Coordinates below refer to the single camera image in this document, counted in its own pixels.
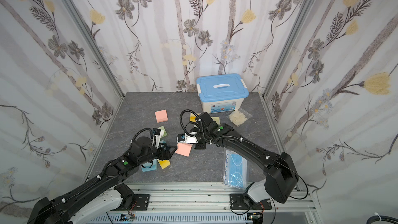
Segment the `torn yellow memo page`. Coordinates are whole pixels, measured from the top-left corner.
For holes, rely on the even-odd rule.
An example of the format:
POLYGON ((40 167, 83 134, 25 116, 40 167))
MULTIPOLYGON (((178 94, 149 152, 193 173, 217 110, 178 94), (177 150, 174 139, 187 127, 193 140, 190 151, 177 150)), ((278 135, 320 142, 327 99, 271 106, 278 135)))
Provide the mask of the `torn yellow memo page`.
POLYGON ((215 121, 217 125, 220 125, 220 117, 212 117, 212 120, 215 121))

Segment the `yellow memo pad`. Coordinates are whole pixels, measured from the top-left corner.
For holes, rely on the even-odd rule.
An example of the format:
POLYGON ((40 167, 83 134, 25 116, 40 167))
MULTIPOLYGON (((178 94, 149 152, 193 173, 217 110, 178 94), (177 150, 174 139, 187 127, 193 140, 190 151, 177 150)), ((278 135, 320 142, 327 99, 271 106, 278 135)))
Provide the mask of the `yellow memo pad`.
POLYGON ((159 160, 158 159, 157 161, 158 161, 161 169, 163 169, 163 170, 171 165, 169 160, 159 160))
POLYGON ((197 116, 195 114, 193 114, 193 113, 190 114, 190 121, 191 122, 196 122, 197 121, 196 118, 197 118, 197 116))

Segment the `green memo pad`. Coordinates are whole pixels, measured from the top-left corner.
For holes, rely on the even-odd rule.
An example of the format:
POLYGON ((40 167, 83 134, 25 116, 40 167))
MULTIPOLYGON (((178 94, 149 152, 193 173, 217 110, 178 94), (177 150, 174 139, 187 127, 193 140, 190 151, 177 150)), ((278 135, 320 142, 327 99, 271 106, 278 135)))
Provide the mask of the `green memo pad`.
POLYGON ((167 136, 167 131, 165 130, 164 126, 159 127, 159 129, 161 130, 161 137, 166 137, 167 136))

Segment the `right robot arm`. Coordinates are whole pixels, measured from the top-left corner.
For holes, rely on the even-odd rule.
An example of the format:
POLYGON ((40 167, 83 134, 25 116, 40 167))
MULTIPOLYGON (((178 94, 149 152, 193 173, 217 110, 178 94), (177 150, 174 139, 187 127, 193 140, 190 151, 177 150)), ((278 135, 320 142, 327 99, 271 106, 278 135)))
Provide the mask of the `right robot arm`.
POLYGON ((286 203, 299 182, 292 158, 285 152, 277 154, 258 146, 240 135, 228 124, 217 124, 207 112, 195 117, 199 126, 199 143, 218 145, 233 151, 262 169, 265 179, 254 182, 245 190, 247 200, 259 203, 273 199, 286 203))

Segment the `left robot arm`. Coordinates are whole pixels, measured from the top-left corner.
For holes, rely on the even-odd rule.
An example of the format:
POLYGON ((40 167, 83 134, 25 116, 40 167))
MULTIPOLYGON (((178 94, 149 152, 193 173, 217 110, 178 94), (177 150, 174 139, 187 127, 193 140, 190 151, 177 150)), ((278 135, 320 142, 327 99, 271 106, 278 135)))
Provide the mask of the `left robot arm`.
POLYGON ((28 222, 83 224, 111 210, 133 209, 138 201, 123 182, 147 162, 170 160, 176 149, 166 143, 153 145, 153 140, 144 136, 132 139, 129 149, 107 162, 96 177, 53 200, 44 197, 36 202, 28 222))

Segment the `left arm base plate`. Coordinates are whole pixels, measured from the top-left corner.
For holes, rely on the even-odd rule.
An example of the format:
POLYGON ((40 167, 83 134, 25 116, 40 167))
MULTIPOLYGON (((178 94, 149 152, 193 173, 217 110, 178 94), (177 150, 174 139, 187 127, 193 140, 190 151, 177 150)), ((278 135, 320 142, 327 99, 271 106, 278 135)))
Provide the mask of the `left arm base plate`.
POLYGON ((146 211, 150 203, 150 194, 135 194, 122 201, 121 209, 126 211, 146 211))

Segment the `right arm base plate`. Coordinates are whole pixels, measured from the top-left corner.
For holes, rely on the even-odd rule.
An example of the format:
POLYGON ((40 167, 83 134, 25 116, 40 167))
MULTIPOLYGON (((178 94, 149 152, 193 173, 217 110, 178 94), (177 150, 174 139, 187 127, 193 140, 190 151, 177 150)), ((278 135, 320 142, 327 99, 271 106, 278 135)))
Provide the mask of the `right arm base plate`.
POLYGON ((246 194, 229 194, 230 208, 234 211, 250 210, 272 210, 270 199, 262 200, 259 203, 254 202, 246 194))

